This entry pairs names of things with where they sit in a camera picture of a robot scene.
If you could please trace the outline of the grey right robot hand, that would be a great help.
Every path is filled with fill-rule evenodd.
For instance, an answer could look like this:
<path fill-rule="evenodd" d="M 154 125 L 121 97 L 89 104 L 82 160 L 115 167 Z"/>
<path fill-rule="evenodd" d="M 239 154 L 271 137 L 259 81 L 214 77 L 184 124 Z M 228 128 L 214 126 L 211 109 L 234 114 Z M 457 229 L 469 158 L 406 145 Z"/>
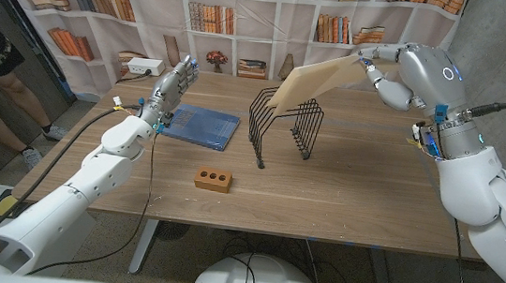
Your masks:
<path fill-rule="evenodd" d="M 357 54 L 380 99 L 395 110 L 417 107 L 431 117 L 437 106 L 451 111 L 467 103 L 462 75 L 441 48 L 387 44 Z"/>

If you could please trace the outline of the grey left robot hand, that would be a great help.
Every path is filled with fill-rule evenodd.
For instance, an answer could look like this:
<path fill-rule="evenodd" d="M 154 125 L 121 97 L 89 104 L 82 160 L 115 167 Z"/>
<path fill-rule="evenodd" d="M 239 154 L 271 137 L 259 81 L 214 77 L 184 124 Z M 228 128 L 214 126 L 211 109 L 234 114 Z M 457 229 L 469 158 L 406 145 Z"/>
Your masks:
<path fill-rule="evenodd" d="M 199 64 L 188 54 L 175 68 L 161 76 L 152 95 L 141 107 L 140 118 L 151 126 L 168 122 L 186 90 L 199 78 Z"/>

